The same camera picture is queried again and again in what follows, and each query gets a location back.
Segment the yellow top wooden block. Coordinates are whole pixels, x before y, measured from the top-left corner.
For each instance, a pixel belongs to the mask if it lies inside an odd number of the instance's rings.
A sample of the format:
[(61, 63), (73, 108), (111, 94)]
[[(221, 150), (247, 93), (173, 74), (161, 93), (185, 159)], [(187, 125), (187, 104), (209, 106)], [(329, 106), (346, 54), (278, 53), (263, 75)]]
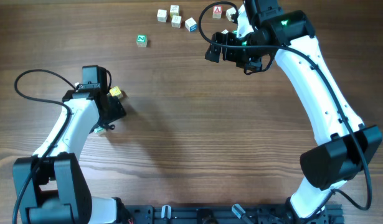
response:
[(113, 88), (111, 88), (109, 93), (111, 96), (115, 96), (118, 99), (121, 99), (124, 97), (122, 90), (118, 86), (114, 86)]

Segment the green V wooden block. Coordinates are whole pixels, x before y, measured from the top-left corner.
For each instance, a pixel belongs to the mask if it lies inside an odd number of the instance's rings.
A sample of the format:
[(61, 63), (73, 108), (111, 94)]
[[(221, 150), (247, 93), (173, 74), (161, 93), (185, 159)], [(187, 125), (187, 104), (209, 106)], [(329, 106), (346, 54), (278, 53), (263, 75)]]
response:
[(106, 133), (106, 129), (103, 127), (98, 127), (93, 130), (93, 132), (97, 135), (102, 135)]

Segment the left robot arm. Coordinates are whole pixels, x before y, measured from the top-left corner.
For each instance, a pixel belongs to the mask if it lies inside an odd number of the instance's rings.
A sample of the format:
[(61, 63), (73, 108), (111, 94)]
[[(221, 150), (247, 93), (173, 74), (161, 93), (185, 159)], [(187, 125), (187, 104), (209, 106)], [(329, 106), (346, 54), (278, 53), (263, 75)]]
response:
[(132, 223), (118, 197), (91, 195), (78, 160), (88, 135), (113, 130), (126, 112), (112, 95), (111, 73), (98, 65), (82, 68), (82, 81), (62, 100), (61, 114), (45, 142), (12, 168), (17, 199), (12, 222)]

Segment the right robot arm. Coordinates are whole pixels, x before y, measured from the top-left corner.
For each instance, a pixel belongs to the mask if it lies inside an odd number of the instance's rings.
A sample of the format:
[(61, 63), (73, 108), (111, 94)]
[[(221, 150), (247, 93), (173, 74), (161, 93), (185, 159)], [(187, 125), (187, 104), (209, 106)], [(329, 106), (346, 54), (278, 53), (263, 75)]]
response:
[(363, 172), (367, 200), (372, 204), (368, 165), (382, 142), (377, 126), (367, 127), (343, 97), (325, 64), (316, 31), (303, 11), (285, 12), (276, 1), (228, 3), (226, 16), (236, 32), (216, 32), (208, 38), (205, 58), (234, 62), (246, 75), (267, 71), (269, 56), (291, 81), (310, 120), (316, 147), (300, 157), (303, 180), (283, 205), (261, 205), (248, 217), (240, 205), (233, 213), (246, 223), (334, 223), (336, 210), (328, 206), (342, 186)]

